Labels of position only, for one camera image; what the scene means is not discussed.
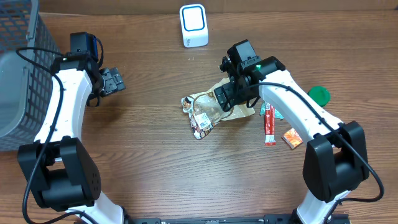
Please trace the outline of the light green packet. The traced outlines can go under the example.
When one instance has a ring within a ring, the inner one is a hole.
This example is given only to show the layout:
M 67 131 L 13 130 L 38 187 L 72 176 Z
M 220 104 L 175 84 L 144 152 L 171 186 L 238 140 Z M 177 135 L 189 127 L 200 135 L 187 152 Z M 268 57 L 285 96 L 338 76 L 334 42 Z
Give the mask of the light green packet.
M 260 111 L 260 115 L 262 116 L 262 115 L 265 115 L 265 113 L 266 113 L 266 110 L 268 110 L 269 108 L 270 108 L 270 104 L 269 103 L 267 103 L 267 102 L 263 102 L 262 103 L 262 105 L 261 105 L 261 111 Z M 274 118 L 275 119 L 280 119 L 280 120 L 283 120 L 284 119 L 284 117 L 282 116 L 282 114 L 277 110 L 277 109 L 275 109 L 274 108 Z

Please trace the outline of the red snack bar wrapper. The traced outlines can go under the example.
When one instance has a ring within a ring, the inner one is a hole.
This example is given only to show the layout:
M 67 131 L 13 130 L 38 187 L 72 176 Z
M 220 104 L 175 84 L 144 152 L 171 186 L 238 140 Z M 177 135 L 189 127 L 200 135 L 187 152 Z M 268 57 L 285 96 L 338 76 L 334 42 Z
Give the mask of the red snack bar wrapper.
M 264 115 L 265 141 L 266 146 L 276 145 L 274 137 L 274 107 L 266 103 Z

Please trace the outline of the brown Pantree snack pouch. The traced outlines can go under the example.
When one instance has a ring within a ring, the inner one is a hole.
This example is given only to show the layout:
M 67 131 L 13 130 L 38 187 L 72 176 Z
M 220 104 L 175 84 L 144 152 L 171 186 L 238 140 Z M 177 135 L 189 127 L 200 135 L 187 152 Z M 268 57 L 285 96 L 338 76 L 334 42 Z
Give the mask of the brown Pantree snack pouch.
M 236 105 L 228 112 L 222 110 L 214 90 L 228 82 L 228 78 L 224 78 L 207 91 L 181 99 L 182 111 L 188 114 L 193 135 L 197 140 L 209 135 L 220 121 L 244 118 L 255 113 L 254 108 L 247 108 L 246 105 Z

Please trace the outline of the green lid jar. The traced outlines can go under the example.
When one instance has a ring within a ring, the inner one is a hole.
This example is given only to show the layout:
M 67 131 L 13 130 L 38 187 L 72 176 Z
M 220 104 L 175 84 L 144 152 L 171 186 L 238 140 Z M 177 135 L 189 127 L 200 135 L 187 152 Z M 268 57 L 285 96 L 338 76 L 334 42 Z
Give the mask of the green lid jar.
M 308 95 L 321 107 L 326 106 L 331 99 L 330 92 L 323 86 L 314 86 L 308 91 Z

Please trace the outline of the orange snack packet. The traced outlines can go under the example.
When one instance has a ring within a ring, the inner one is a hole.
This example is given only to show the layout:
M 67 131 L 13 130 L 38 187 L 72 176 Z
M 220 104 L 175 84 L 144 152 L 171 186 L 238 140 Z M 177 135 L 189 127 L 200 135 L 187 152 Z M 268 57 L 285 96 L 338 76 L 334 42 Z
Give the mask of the orange snack packet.
M 286 133 L 284 133 L 282 135 L 282 139 L 289 145 L 291 149 L 295 149 L 296 147 L 301 145 L 301 143 L 303 143 L 302 138 L 294 128 L 291 128 Z

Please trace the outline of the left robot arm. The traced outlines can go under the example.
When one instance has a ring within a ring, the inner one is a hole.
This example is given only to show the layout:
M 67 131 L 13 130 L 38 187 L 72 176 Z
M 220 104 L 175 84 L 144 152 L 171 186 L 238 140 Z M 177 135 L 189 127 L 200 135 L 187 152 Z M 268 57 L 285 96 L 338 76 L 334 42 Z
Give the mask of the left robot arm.
M 129 223 L 125 209 L 101 190 L 98 167 L 81 141 L 85 108 L 91 100 L 123 91 L 125 84 L 117 68 L 103 68 L 104 50 L 93 34 L 70 34 L 70 51 L 57 53 L 49 68 L 52 94 L 44 123 L 32 144 L 20 146 L 18 163 L 27 180 L 22 214 L 27 213 L 29 195 L 41 208 L 61 215 L 51 223 L 76 215 L 83 223 Z

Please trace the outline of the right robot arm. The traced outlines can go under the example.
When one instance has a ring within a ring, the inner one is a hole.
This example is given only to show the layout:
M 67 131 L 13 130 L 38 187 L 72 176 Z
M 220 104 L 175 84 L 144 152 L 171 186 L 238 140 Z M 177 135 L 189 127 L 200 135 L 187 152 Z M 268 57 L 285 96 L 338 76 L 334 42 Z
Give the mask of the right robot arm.
M 248 40 L 234 44 L 220 65 L 229 82 L 214 90 L 225 112 L 236 105 L 252 108 L 259 99 L 270 103 L 298 132 L 306 145 L 304 201 L 291 215 L 267 215 L 267 223 L 348 223 L 331 214 L 369 177 L 363 128 L 344 123 L 311 99 L 277 58 L 261 59 Z

